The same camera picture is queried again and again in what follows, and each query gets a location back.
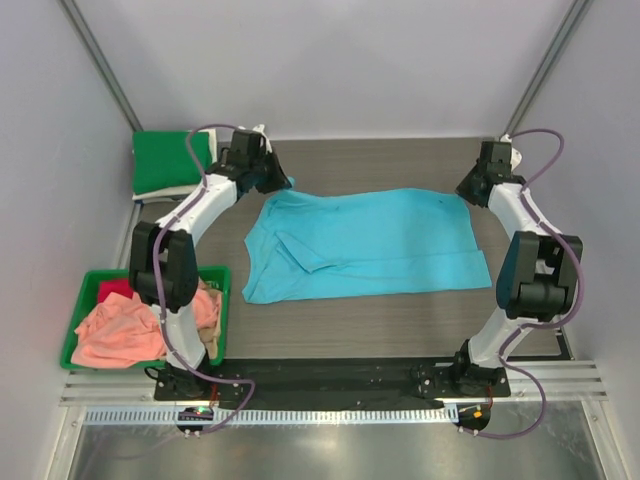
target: green plastic basket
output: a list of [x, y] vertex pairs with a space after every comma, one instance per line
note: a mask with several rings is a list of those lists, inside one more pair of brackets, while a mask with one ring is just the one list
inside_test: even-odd
[[[218, 339], [218, 356], [211, 359], [211, 365], [220, 365], [224, 359], [227, 347], [227, 316], [229, 311], [229, 292], [231, 291], [231, 271], [227, 267], [202, 267], [198, 269], [200, 278], [210, 287], [222, 292], [222, 312], [220, 313], [220, 338]], [[75, 329], [84, 318], [89, 315], [97, 304], [98, 287], [101, 282], [114, 280], [116, 278], [127, 278], [128, 270], [92, 270], [87, 272], [80, 287], [76, 307], [73, 310], [69, 331], [65, 338], [60, 355], [60, 366], [65, 370], [82, 370], [88, 367], [76, 365], [71, 362], [71, 355], [78, 345], [78, 336]], [[162, 360], [152, 360], [148, 362], [138, 362], [129, 368], [162, 367]]]

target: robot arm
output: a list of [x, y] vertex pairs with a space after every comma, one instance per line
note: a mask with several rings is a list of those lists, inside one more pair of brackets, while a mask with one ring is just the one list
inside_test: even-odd
[[[155, 223], [140, 222], [133, 231], [129, 283], [159, 317], [160, 302], [152, 249], [161, 229], [178, 218], [160, 245], [160, 253], [166, 252], [166, 259], [160, 261], [167, 307], [166, 334], [175, 351], [192, 368], [205, 374], [209, 370], [209, 358], [198, 337], [192, 308], [199, 281], [195, 246], [222, 212], [235, 205], [252, 188], [270, 193], [291, 187], [262, 129], [260, 126], [254, 130], [234, 130], [230, 147], [221, 150], [220, 162], [206, 171], [204, 192], [201, 182], [168, 215]], [[203, 384], [187, 372], [171, 351], [167, 355], [167, 364], [167, 378], [174, 385], [180, 383], [182, 394], [189, 396], [188, 392], [191, 392], [191, 396], [197, 397], [204, 391], [206, 382]]]
[[[489, 208], [500, 220], [511, 244], [496, 282], [498, 306], [482, 330], [456, 352], [446, 375], [455, 395], [482, 396], [487, 387], [502, 384], [504, 391], [495, 391], [496, 396], [508, 396], [500, 358], [506, 358], [529, 333], [530, 329], [522, 325], [549, 323], [555, 316], [567, 313], [573, 304], [575, 267], [541, 224], [560, 234], [578, 260], [582, 241], [562, 235], [546, 220], [529, 190], [523, 191], [524, 178], [513, 174], [520, 159], [510, 142], [485, 141], [476, 165], [456, 190], [469, 203]], [[518, 331], [519, 335], [501, 353], [505, 341]]]

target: peach cloth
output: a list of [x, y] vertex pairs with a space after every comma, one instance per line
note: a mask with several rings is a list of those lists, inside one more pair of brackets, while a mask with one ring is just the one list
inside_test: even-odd
[[[193, 299], [197, 328], [214, 328], [219, 323], [221, 307], [221, 296], [212, 298], [199, 288]], [[127, 368], [166, 354], [158, 320], [137, 293], [131, 299], [109, 294], [75, 332], [78, 346], [71, 361], [76, 365]]]

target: green towel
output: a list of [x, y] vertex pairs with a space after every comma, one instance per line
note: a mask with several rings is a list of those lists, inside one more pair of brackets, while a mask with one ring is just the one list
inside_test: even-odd
[[[136, 132], [133, 134], [133, 191], [136, 195], [162, 188], [194, 185], [200, 173], [187, 152], [189, 132]], [[209, 134], [196, 133], [191, 139], [201, 165], [211, 165]]]

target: white wall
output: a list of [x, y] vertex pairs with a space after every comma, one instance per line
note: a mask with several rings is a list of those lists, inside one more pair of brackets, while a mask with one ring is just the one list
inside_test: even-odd
[[[533, 187], [536, 201], [585, 245], [585, 303], [574, 349], [596, 360], [624, 428], [627, 459], [640, 445], [640, 3], [594, 2], [522, 128], [557, 128], [567, 147]], [[553, 138], [518, 142], [527, 173]]]
[[42, 478], [86, 270], [130, 211], [131, 132], [53, 0], [0, 2], [0, 476]]
[[502, 131], [571, 0], [79, 0], [148, 129]]

